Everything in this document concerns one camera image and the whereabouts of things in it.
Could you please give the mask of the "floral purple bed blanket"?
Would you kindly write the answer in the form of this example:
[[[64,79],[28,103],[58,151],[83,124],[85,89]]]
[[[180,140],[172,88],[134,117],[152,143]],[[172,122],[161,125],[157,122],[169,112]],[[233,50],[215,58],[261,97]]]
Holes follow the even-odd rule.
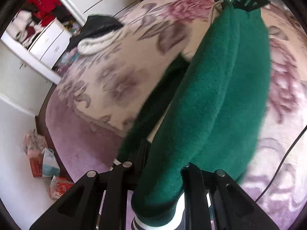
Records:
[[[105,50],[78,57],[46,109],[46,126],[73,181],[107,172],[150,94],[174,59],[192,60],[222,1],[144,0],[119,21],[129,32]],[[270,44],[270,86],[257,144],[239,181],[280,229],[306,205],[306,34],[278,5],[259,9]]]

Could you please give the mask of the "red hanging clothes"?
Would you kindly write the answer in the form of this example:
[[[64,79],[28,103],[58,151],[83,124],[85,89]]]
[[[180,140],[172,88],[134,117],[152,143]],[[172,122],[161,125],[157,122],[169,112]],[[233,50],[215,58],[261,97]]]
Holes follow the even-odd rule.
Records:
[[[56,7],[61,6],[60,0],[28,0],[30,5],[34,5],[36,10],[32,15],[40,20],[41,26],[47,26],[55,19],[51,13]]]

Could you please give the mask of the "green white varsity jacket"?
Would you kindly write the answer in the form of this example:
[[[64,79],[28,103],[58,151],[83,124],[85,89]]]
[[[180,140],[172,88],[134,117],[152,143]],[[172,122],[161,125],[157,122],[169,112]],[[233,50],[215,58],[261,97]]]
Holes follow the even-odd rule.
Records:
[[[239,181],[256,148],[270,86],[268,32],[259,9],[221,5],[192,60],[174,59],[120,148],[124,162],[156,130],[132,195],[132,229],[176,229],[182,169],[222,169]]]

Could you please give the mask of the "black and white garment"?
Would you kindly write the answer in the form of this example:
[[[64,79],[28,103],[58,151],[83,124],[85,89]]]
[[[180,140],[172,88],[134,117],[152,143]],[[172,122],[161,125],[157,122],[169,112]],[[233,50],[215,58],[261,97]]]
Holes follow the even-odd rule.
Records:
[[[90,56],[122,40],[128,32],[129,30],[113,17],[91,15],[79,34],[70,38],[66,51],[75,49],[80,55]]]

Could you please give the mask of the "paper bags on floor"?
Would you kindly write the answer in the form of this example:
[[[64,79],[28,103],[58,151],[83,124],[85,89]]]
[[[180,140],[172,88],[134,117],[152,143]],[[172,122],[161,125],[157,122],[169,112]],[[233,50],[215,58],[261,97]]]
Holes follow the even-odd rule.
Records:
[[[37,134],[35,130],[27,132],[23,138],[23,149],[30,161],[32,176],[51,179],[48,188],[50,198],[59,199],[72,188],[74,183],[60,176],[61,169],[55,152],[48,147],[44,136]]]

